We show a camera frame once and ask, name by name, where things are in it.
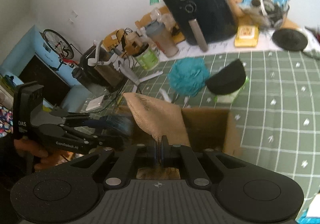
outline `open cardboard box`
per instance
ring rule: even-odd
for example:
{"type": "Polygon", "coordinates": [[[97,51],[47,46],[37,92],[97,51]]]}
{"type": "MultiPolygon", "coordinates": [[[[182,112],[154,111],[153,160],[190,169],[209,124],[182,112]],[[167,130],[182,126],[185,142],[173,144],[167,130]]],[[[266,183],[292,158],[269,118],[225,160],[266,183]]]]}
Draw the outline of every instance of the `open cardboard box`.
{"type": "MultiPolygon", "coordinates": [[[[127,106],[120,106],[118,114],[130,112],[127,106]]],[[[202,152],[206,148],[221,147],[222,152],[238,157],[241,154],[240,136],[236,129],[234,116],[228,109],[212,107],[182,108],[182,117],[187,129],[191,148],[202,152]]],[[[134,125],[132,141],[134,144],[148,144],[151,136],[134,125]]]]}

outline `teal loofah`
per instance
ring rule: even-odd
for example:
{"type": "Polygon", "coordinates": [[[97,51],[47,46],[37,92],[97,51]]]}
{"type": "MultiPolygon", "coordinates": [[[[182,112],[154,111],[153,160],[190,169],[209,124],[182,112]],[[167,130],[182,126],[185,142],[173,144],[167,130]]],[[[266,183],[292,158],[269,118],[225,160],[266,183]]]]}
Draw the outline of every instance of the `teal loofah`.
{"type": "Polygon", "coordinates": [[[195,96],[209,76],[202,58],[184,58],[172,66],[168,79],[170,87],[180,95],[195,96]]]}

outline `dark brown door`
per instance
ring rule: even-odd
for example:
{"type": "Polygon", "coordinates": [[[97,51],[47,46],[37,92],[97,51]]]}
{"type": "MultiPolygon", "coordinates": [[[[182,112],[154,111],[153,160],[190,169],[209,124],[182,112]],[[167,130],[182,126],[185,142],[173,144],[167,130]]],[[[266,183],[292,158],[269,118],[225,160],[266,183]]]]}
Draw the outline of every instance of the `dark brown door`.
{"type": "Polygon", "coordinates": [[[62,81],[52,70],[50,70],[37,56],[33,56],[27,66],[23,69],[19,78],[28,83],[37,81],[44,85],[43,98],[52,105],[61,105],[68,94],[70,87],[62,81]]]}

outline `gray bottle lid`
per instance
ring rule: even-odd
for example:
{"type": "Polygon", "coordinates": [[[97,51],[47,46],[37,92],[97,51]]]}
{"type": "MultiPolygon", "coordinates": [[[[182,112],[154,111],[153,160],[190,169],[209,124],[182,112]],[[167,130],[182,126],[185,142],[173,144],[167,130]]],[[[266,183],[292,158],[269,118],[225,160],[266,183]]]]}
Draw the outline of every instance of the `gray bottle lid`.
{"type": "Polygon", "coordinates": [[[148,25],[146,25],[145,29],[146,29],[146,35],[151,38],[152,36],[161,33],[162,30],[165,29],[165,25],[162,22],[158,22],[157,20],[154,20],[148,25]]]}

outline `green container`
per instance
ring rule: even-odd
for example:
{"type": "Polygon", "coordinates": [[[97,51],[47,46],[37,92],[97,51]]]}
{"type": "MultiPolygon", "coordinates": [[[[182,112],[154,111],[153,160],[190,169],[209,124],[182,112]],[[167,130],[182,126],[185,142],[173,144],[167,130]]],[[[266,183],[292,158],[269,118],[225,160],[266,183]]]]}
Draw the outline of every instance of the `green container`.
{"type": "Polygon", "coordinates": [[[160,61],[157,55],[149,48],[148,43],[143,43],[140,51],[133,55],[140,66],[146,71],[150,71],[159,65],[160,61]]]}

